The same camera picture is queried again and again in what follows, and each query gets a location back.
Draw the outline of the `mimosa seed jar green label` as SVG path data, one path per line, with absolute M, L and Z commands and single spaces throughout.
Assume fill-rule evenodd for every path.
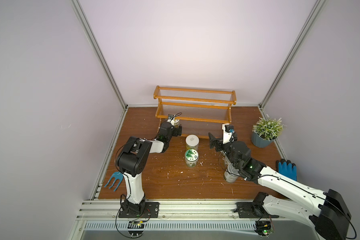
M 193 168 L 197 165 L 199 153 L 195 149 L 189 149 L 185 152 L 185 162 L 188 167 Z

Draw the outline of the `metal can green label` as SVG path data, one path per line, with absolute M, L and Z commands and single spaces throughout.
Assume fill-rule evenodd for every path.
M 229 164 L 224 173 L 224 179 L 228 183 L 234 183 L 239 177 L 239 170 L 236 169 L 233 164 Z

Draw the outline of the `sunflower seed jar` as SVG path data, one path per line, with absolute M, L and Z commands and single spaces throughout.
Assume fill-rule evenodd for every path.
M 180 124 L 180 120 L 179 119 L 174 119 L 174 126 L 178 127 Z

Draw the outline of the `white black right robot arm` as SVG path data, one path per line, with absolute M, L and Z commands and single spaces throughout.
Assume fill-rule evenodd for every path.
M 335 190 L 322 191 L 290 179 L 266 164 L 252 158 L 247 145 L 238 141 L 236 133 L 221 138 L 209 133 L 210 148 L 223 152 L 235 174 L 246 181 L 272 189 L 288 200 L 265 195 L 261 207 L 269 216 L 280 216 L 303 223 L 325 240 L 348 240 L 349 228 L 354 228 L 352 215 L 342 197 Z

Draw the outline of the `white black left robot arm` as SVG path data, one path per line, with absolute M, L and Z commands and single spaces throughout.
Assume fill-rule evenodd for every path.
M 121 148 L 115 166 L 124 176 L 127 195 L 121 207 L 126 212 L 141 215 L 146 209 L 146 198 L 142 185 L 142 172 L 149 154 L 164 153 L 173 137 L 182 135 L 182 125 L 172 121 L 161 123 L 156 137 L 152 140 L 130 137 Z

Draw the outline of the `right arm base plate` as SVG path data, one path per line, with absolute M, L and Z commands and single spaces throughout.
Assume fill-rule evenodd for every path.
M 270 215 L 266 212 L 264 200 L 269 194 L 260 192 L 252 202 L 237 202 L 234 213 L 239 214 L 239 218 L 279 218 L 278 215 Z

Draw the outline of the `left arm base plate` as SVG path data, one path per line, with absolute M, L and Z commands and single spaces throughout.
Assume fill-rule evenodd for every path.
M 119 218 L 158 218 L 160 209 L 159 202 L 142 201 L 140 204 L 130 202 L 122 203 L 118 213 Z

